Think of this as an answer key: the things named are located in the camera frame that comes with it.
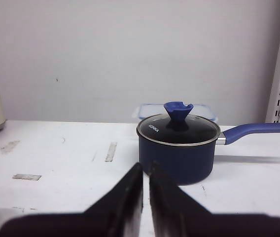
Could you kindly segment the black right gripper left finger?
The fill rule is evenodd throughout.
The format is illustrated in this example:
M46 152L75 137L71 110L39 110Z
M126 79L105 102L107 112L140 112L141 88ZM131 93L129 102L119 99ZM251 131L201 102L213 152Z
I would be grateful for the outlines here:
M143 170L135 163L83 214L89 237L138 237L143 209Z

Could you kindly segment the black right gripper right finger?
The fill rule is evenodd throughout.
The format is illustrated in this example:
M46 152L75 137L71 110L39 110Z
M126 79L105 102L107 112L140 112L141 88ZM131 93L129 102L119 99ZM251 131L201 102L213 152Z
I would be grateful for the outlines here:
M157 237L190 237L195 221L212 216L211 212L185 193L157 162L151 164L149 193Z

